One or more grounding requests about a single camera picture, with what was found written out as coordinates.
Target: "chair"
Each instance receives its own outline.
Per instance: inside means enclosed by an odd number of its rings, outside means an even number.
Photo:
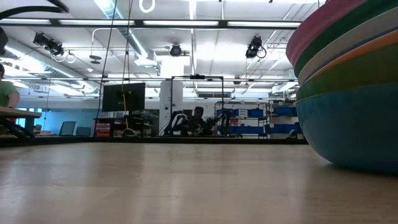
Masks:
[[[76,121],[65,121],[62,123],[59,136],[73,136]]]
[[[91,136],[91,128],[87,127],[77,127],[76,129],[76,136]]]

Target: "security camera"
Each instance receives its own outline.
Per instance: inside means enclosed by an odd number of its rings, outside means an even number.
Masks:
[[[170,50],[170,55],[173,57],[178,57],[182,54],[182,49],[179,44],[173,44],[172,49]]]

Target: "cable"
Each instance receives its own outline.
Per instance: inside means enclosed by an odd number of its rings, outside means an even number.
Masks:
[[[131,11],[132,11],[132,0],[129,0],[129,8],[130,8],[130,10],[129,10],[129,20],[128,20],[128,23],[127,23],[127,30],[130,30],[130,16],[131,16]],[[123,105],[124,105],[124,112],[125,113],[127,113],[127,106],[126,106],[126,95],[124,94],[124,89],[123,89],[123,86],[124,86],[124,75],[125,75],[125,71],[126,71],[126,57],[128,58],[128,72],[129,72],[129,76],[130,76],[130,54],[129,54],[129,38],[130,38],[130,36],[128,36],[127,37],[127,40],[126,40],[126,48],[124,49],[124,61],[123,61],[123,78],[122,78],[122,94],[123,94]],[[129,120],[128,120],[128,118],[126,118],[126,129],[125,130],[127,130],[127,129],[129,129]]]
[[[64,61],[67,59],[67,58],[65,57],[64,59],[58,60],[58,59],[55,57],[54,54],[51,54],[51,58],[52,58],[54,61],[58,62],[58,63],[64,62]]]
[[[13,59],[13,60],[19,60],[19,59],[21,59],[22,57],[25,57],[26,55],[29,55],[30,53],[32,53],[34,50],[35,50],[35,49],[32,49],[30,52],[27,52],[26,54],[24,54],[24,55],[22,55],[22,56],[19,56],[18,58],[15,58],[15,59]]]
[[[68,60],[68,57],[69,57],[69,56],[73,56],[73,59],[72,59],[72,60]],[[65,57],[65,60],[66,60],[68,63],[74,63],[74,62],[76,61],[76,56],[75,56],[74,53],[70,53],[70,51],[69,51],[68,55]]]
[[[117,6],[117,5],[118,5],[118,0],[115,0],[114,9],[113,9],[113,16],[112,16],[111,28],[113,28],[114,15],[116,14],[116,6]],[[108,59],[109,46],[110,46],[110,44],[111,44],[112,31],[113,31],[113,29],[111,29],[111,31],[109,32],[108,47],[106,48],[106,55],[105,55],[104,67],[103,67],[103,69],[102,69],[101,82],[99,83],[98,109],[97,109],[96,121],[95,121],[95,124],[94,124],[94,133],[95,133],[96,128],[97,128],[98,115],[100,115],[101,90],[102,90],[102,83],[103,83],[103,81],[104,81],[104,73],[105,73],[106,61],[107,61],[107,59]]]
[[[141,12],[150,13],[155,9],[155,6],[156,6],[155,0],[152,0],[152,5],[150,6],[149,9],[145,9],[144,6],[142,5],[143,3],[144,3],[144,0],[139,0],[139,9],[141,9]]]
[[[43,131],[45,130],[45,121],[47,120],[47,112],[49,111],[49,99],[50,99],[50,85],[51,85],[51,78],[52,75],[50,76],[49,80],[49,91],[47,92],[47,102],[45,104],[45,114],[44,114],[44,122],[43,122]]]
[[[261,49],[263,49],[266,54],[263,57],[260,57],[259,54],[257,53],[257,57],[259,59],[263,59],[263,58],[265,58],[267,56],[267,50],[263,46],[261,46]]]

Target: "monitor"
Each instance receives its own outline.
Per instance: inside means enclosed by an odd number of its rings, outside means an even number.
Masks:
[[[123,93],[126,98],[124,108]],[[112,111],[137,111],[145,109],[145,83],[106,85],[102,102],[103,112]]]

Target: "blue wall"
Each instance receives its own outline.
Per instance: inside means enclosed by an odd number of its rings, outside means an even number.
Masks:
[[[56,110],[47,112],[47,119],[44,126],[45,112],[42,112],[42,117],[35,120],[36,124],[41,124],[43,131],[51,131],[54,134],[59,134],[62,123],[64,121],[76,121],[75,133],[77,127],[90,127],[91,134],[94,130],[94,119],[97,115],[97,110]]]

